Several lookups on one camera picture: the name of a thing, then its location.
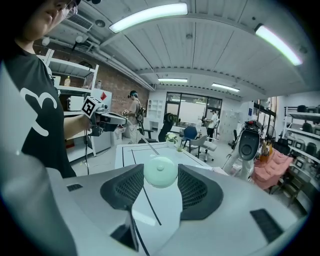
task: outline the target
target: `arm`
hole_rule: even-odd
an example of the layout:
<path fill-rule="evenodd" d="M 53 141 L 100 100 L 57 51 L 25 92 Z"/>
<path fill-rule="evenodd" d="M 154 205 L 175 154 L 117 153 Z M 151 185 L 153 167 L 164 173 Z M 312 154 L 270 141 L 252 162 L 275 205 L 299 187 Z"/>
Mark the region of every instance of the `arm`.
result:
<path fill-rule="evenodd" d="M 127 112 L 125 115 L 128 117 L 135 117 L 137 111 L 137 104 L 138 102 L 134 100 L 129 108 L 129 112 Z"/>
<path fill-rule="evenodd" d="M 66 117 L 63 123 L 64 138 L 68 139 L 85 129 L 90 128 L 90 120 L 85 115 Z"/>
<path fill-rule="evenodd" d="M 129 111 L 128 113 L 124 114 L 125 116 L 127 117 L 135 117 L 136 116 L 136 113 L 135 112 L 132 112 L 132 111 Z"/>

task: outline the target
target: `white shirt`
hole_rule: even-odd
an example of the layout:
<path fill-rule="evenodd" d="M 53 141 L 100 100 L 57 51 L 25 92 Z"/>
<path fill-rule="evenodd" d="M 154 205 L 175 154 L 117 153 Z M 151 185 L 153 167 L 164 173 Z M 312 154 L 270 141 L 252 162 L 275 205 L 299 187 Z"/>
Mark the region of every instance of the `white shirt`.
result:
<path fill-rule="evenodd" d="M 214 113 L 211 117 L 212 122 L 209 123 L 208 128 L 214 128 L 217 123 L 218 116 Z"/>

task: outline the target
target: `black t-shirt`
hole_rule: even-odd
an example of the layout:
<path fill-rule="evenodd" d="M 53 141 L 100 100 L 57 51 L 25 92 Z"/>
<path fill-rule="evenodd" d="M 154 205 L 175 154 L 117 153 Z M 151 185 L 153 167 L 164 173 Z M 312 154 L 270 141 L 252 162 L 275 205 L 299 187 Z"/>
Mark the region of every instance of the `black t-shirt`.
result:
<path fill-rule="evenodd" d="M 75 177 L 65 147 L 64 111 L 43 61 L 12 43 L 4 63 L 20 95 L 38 114 L 22 152 L 57 169 L 63 178 Z"/>

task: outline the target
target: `white sphere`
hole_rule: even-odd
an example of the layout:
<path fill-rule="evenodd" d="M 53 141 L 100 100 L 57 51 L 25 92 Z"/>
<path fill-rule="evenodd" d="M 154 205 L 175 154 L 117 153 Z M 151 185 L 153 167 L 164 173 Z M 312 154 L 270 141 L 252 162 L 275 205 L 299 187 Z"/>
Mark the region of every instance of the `white sphere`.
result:
<path fill-rule="evenodd" d="M 178 166 L 169 158 L 157 156 L 144 164 L 144 177 L 158 189 L 171 186 L 178 176 Z"/>
<path fill-rule="evenodd" d="M 75 38 L 75 41 L 79 44 L 79 43 L 82 43 L 82 40 L 84 38 L 81 36 L 81 35 L 78 35 L 76 38 Z"/>
<path fill-rule="evenodd" d="M 50 43 L 50 38 L 49 38 L 49 37 L 45 37 L 45 38 L 42 40 L 42 45 L 43 45 L 43 46 L 47 46 L 49 43 Z"/>

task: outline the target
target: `red sign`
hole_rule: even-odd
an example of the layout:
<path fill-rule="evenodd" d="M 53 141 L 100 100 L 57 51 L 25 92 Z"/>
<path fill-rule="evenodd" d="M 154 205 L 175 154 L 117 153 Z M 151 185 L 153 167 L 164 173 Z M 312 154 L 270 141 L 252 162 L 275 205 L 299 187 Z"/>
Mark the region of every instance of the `red sign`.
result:
<path fill-rule="evenodd" d="M 107 95 L 103 92 L 103 93 L 101 94 L 100 99 L 101 99 L 101 100 L 104 100 L 106 97 L 107 97 Z"/>

